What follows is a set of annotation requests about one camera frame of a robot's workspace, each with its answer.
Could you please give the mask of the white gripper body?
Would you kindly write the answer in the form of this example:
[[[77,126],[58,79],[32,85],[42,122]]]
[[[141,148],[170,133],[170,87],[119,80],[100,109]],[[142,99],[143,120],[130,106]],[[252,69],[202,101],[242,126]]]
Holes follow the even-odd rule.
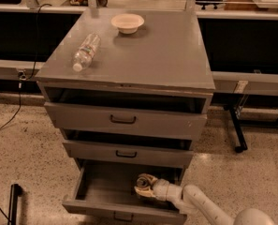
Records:
[[[177,203],[182,199],[183,189],[180,186],[171,184],[164,179],[157,180],[153,185],[154,196],[157,200]]]

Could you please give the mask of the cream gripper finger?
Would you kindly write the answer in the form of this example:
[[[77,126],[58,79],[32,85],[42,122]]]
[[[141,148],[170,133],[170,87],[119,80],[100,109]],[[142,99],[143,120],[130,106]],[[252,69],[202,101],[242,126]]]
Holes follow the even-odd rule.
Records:
[[[153,185],[158,180],[157,177],[150,175],[148,173],[142,173],[139,175],[139,177],[146,177],[149,180],[149,183],[150,183],[149,186]]]
[[[150,187],[135,187],[135,191],[138,195],[145,198],[154,198],[154,191]]]

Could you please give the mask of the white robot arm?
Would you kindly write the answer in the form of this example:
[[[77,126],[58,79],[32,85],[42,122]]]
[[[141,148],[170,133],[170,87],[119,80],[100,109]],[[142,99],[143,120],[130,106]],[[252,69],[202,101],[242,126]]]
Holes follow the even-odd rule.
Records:
[[[261,210],[247,208],[231,217],[194,185],[184,187],[159,179],[148,173],[139,175],[135,191],[146,198],[172,203],[181,214],[199,211],[211,225],[275,225],[272,218]]]

